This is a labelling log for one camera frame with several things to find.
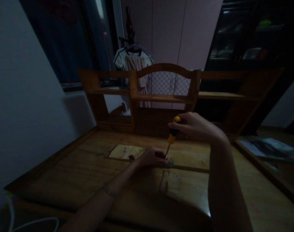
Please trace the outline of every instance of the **screwdriver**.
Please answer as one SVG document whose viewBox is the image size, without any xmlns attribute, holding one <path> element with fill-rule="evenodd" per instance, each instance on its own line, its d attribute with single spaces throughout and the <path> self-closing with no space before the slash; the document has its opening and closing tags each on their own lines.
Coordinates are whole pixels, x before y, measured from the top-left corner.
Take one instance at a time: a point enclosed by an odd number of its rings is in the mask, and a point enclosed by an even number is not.
<svg viewBox="0 0 294 232">
<path fill-rule="evenodd" d="M 179 116 L 176 116 L 176 117 L 174 117 L 173 122 L 178 123 L 178 124 L 182 124 L 182 119 Z M 176 138 L 176 135 L 177 135 L 178 131 L 179 130 L 177 130 L 177 129 L 170 128 L 170 134 L 169 134 L 169 137 L 167 139 L 169 144 L 168 144 L 168 148 L 167 148 L 167 151 L 166 151 L 165 159 L 167 158 L 167 154 L 168 154 L 168 150 L 169 150 L 170 145 L 175 142 L 175 138 Z"/>
</svg>

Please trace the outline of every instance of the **hand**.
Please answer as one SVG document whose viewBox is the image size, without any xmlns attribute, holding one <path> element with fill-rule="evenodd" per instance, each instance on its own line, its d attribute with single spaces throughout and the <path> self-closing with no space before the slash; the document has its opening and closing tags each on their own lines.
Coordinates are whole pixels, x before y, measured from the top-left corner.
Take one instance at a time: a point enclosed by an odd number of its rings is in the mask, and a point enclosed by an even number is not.
<svg viewBox="0 0 294 232">
<path fill-rule="evenodd" d="M 148 148 L 141 156 L 139 156 L 135 160 L 138 165 L 146 166 L 154 163 L 163 163 L 167 164 L 167 161 L 165 160 L 165 153 L 163 150 L 156 148 L 156 147 L 150 147 Z"/>
<path fill-rule="evenodd" d="M 186 135 L 194 136 L 208 143 L 218 142 L 219 140 L 227 140 L 224 132 L 204 119 L 198 113 L 188 112 L 178 115 L 182 118 L 184 124 L 169 123 L 168 126 L 178 129 Z"/>
</svg>

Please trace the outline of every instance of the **screwdriver shaft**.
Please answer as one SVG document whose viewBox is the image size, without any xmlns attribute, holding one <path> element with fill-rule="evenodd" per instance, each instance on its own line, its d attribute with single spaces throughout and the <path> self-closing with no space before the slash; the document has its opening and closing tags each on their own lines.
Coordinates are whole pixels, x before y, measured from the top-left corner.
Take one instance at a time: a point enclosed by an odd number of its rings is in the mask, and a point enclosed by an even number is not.
<svg viewBox="0 0 294 232">
<path fill-rule="evenodd" d="M 169 147 L 170 147 L 170 143 L 168 144 L 168 148 L 167 148 L 167 151 L 166 151 L 165 159 L 167 158 L 167 153 L 168 153 Z"/>
</svg>

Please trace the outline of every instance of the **bracelet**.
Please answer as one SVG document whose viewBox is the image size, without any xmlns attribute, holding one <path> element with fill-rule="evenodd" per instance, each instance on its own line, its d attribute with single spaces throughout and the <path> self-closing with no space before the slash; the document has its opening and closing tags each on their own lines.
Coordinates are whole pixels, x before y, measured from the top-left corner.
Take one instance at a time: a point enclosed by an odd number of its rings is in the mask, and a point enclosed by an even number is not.
<svg viewBox="0 0 294 232">
<path fill-rule="evenodd" d="M 108 187 L 107 187 L 107 182 L 104 182 L 104 184 L 103 184 L 103 189 L 104 189 L 104 191 L 105 191 L 108 195 L 110 195 L 110 196 L 113 197 L 113 198 L 116 198 L 116 197 L 118 196 L 118 194 L 115 194 L 115 193 L 111 192 L 111 191 L 108 189 Z"/>
</svg>

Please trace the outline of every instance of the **wrist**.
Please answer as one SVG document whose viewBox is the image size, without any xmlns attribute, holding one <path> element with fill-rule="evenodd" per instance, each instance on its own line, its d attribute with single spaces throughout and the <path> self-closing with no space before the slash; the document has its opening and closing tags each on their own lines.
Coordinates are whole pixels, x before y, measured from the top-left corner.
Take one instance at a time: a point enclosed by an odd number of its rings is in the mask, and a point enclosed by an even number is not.
<svg viewBox="0 0 294 232">
<path fill-rule="evenodd" d="M 134 168 L 135 171 L 137 171 L 141 167 L 139 157 L 132 161 L 130 165 Z"/>
<path fill-rule="evenodd" d="M 225 145 L 230 144 L 226 134 L 219 128 L 215 131 L 209 142 L 211 145 Z"/>
</svg>

